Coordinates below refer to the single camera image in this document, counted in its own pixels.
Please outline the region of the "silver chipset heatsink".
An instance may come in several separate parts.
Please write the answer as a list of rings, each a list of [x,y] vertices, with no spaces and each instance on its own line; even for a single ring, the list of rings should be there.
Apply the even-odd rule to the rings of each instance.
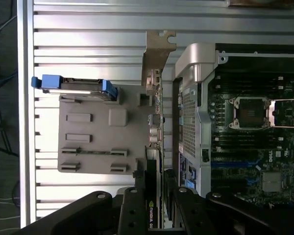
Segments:
[[[280,171],[266,171],[262,174],[263,192],[280,192],[282,190],[282,174]]]

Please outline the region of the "CPU socket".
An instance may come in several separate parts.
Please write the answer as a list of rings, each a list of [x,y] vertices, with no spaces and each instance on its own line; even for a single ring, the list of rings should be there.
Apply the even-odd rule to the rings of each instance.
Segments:
[[[229,100],[233,105],[233,121],[229,127],[236,130],[261,130],[270,126],[271,101],[266,97],[238,96]]]

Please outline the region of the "empty black RAM slots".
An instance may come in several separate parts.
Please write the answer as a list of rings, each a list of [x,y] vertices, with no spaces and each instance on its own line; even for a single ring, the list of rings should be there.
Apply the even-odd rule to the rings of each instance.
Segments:
[[[229,93],[278,90],[284,84],[284,77],[274,73],[223,73],[214,80],[214,88]]]

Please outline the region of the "grey plastic parts rack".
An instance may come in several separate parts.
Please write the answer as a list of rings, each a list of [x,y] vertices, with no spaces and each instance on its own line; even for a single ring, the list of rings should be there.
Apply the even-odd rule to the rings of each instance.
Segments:
[[[116,101],[60,97],[58,170],[130,175],[146,165],[148,115],[154,112],[143,87],[120,85]]]

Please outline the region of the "metal socket cover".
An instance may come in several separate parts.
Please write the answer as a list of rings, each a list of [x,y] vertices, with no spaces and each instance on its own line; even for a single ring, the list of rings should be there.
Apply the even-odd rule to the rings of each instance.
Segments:
[[[274,128],[294,128],[294,99],[272,100],[269,122]]]

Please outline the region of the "green Dell motherboard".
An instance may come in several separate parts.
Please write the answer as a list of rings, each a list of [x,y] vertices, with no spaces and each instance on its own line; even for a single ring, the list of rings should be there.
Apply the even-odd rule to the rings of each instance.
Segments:
[[[223,73],[274,73],[283,76],[285,84],[278,90],[229,93],[214,88],[215,78]],[[211,162],[260,162],[249,168],[211,168],[211,189],[230,192],[260,207],[294,207],[294,128],[269,126],[244,131],[229,127],[234,108],[229,100],[233,98],[294,99],[294,58],[222,58],[215,78],[208,85]],[[262,191],[262,174],[266,171],[281,172],[280,192]]]

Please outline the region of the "blue expansion slot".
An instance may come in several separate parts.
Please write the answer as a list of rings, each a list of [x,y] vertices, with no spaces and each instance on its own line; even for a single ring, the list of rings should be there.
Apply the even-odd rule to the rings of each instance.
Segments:
[[[257,165],[260,160],[254,162],[211,162],[211,168],[249,168],[253,165]]]

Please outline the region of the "hard disk in blue carrier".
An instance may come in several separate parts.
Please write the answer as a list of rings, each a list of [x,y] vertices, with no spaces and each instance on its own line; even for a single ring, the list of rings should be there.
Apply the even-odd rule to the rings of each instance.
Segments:
[[[31,86],[49,94],[81,95],[106,101],[116,101],[118,98],[118,89],[105,79],[66,78],[44,74],[41,79],[33,76]]]

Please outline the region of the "open black PC case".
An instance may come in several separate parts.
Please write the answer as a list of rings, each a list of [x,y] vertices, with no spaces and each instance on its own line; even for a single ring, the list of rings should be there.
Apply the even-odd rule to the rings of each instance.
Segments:
[[[211,189],[211,118],[208,104],[208,85],[215,78],[215,71],[222,58],[265,57],[294,58],[294,46],[285,45],[233,45],[194,43],[189,45],[177,60],[173,81],[173,171],[179,184],[179,108],[178,95],[189,94],[195,102],[196,156],[187,157],[196,169],[196,188],[199,196],[205,197]]]

